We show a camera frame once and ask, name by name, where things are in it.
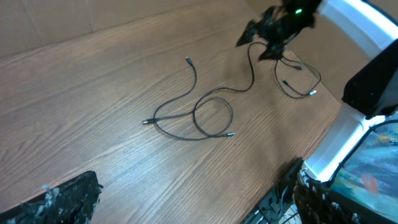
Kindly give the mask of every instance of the black object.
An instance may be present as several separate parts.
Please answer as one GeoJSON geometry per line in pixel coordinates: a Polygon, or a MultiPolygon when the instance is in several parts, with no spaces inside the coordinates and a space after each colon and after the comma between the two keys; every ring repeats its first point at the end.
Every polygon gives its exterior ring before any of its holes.
{"type": "Polygon", "coordinates": [[[294,203],[292,196],[297,174],[302,164],[302,158],[297,158],[290,169],[252,209],[241,224],[277,223],[294,203]]]}
{"type": "Polygon", "coordinates": [[[0,213],[0,223],[89,223],[102,188],[95,172],[85,172],[0,213]]]}
{"type": "Polygon", "coordinates": [[[306,27],[315,27],[313,14],[322,0],[282,0],[282,6],[271,6],[263,14],[259,22],[251,20],[246,26],[236,46],[253,41],[257,33],[268,41],[267,49],[259,60],[282,59],[284,46],[306,27]]]}
{"type": "Polygon", "coordinates": [[[342,100],[371,119],[398,109],[398,40],[348,81],[342,100]]]}

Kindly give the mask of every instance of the wood grain surface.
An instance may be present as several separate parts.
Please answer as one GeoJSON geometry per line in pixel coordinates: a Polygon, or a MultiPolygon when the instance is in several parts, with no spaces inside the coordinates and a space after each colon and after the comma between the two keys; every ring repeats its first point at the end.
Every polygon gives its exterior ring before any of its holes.
{"type": "MultiPolygon", "coordinates": [[[[104,185],[93,223],[239,223],[327,131],[340,103],[326,88],[292,100],[275,84],[275,62],[255,62],[250,91],[218,94],[234,108],[234,137],[177,141],[141,121],[191,87],[185,56],[197,87],[159,116],[192,109],[218,86],[246,88],[247,46],[234,44],[253,17],[242,0],[207,1],[1,60],[0,210],[93,170],[104,185]]],[[[308,70],[278,73],[303,91],[316,82],[308,70]]],[[[216,132],[227,114],[208,103],[198,119],[216,132]]],[[[201,136],[192,118],[160,125],[201,136]]]]}

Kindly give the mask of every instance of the black bracket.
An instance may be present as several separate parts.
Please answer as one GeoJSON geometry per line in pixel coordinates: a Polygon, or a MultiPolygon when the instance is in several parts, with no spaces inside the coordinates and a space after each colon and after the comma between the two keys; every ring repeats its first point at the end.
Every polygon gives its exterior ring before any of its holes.
{"type": "Polygon", "coordinates": [[[302,158],[297,158],[290,169],[260,200],[241,224],[277,223],[293,204],[293,191],[302,164],[302,158]]]}

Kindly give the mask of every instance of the cable plug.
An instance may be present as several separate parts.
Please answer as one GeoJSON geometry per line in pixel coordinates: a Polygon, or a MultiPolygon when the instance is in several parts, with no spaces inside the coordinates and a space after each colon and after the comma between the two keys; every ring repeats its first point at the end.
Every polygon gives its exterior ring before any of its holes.
{"type": "Polygon", "coordinates": [[[225,134],[226,137],[232,137],[232,136],[234,136],[234,135],[235,135],[235,133],[226,133],[226,134],[225,134]]]}
{"type": "Polygon", "coordinates": [[[193,66],[193,62],[192,62],[192,60],[189,57],[185,57],[185,59],[187,60],[188,64],[193,66]]]}
{"type": "Polygon", "coordinates": [[[312,90],[308,95],[312,96],[312,95],[314,95],[314,94],[316,94],[316,93],[317,93],[316,90],[312,90]]]}
{"type": "Polygon", "coordinates": [[[147,119],[147,120],[145,120],[145,121],[143,121],[142,122],[142,124],[153,124],[153,123],[155,123],[156,121],[158,121],[159,119],[157,119],[157,118],[150,118],[150,119],[147,119]]]}

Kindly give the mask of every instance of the cardboard wall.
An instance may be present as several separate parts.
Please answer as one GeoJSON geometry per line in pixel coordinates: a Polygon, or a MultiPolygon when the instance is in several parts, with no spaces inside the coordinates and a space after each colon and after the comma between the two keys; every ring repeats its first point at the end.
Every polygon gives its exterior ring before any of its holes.
{"type": "Polygon", "coordinates": [[[0,0],[0,57],[204,0],[0,0]]]}

